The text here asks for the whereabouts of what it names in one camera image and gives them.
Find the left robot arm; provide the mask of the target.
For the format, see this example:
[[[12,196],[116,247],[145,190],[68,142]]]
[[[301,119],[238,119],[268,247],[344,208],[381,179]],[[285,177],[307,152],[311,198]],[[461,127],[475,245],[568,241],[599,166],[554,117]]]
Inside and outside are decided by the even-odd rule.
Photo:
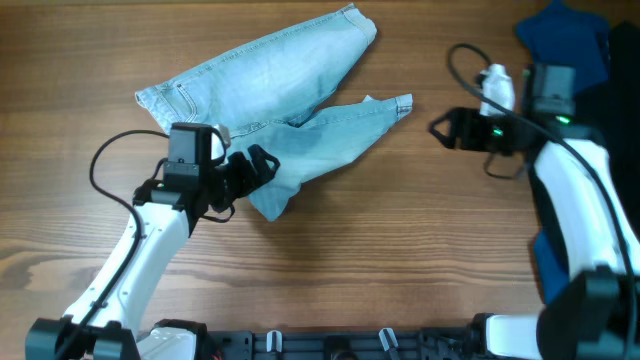
[[[203,323],[162,320],[136,337],[168,264],[204,219],[224,222],[235,200],[271,181],[279,160],[254,144],[230,153],[222,125],[175,123],[168,154],[131,201],[129,221],[86,291],[58,320],[37,319],[25,339],[28,359],[220,359]]]

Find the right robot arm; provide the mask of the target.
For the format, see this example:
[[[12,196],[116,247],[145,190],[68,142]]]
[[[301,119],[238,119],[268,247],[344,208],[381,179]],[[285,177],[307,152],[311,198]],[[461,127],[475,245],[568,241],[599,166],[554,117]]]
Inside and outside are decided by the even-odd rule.
[[[542,228],[536,244],[545,305],[533,315],[482,314],[471,353],[516,359],[635,359],[639,242],[614,188],[598,132],[574,119],[575,72],[534,66],[523,111],[505,68],[490,63],[467,90],[479,108],[440,121],[449,149],[522,154]]]

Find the light blue jeans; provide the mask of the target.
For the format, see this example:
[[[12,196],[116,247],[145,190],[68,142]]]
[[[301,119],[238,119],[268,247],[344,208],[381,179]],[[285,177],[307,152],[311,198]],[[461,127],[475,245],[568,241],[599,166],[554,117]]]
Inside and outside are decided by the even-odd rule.
[[[280,167],[252,192],[269,221],[303,183],[351,164],[413,109],[409,94],[324,107],[377,33],[353,4],[285,28],[136,92],[162,130],[176,122],[220,124],[231,151],[257,144]]]

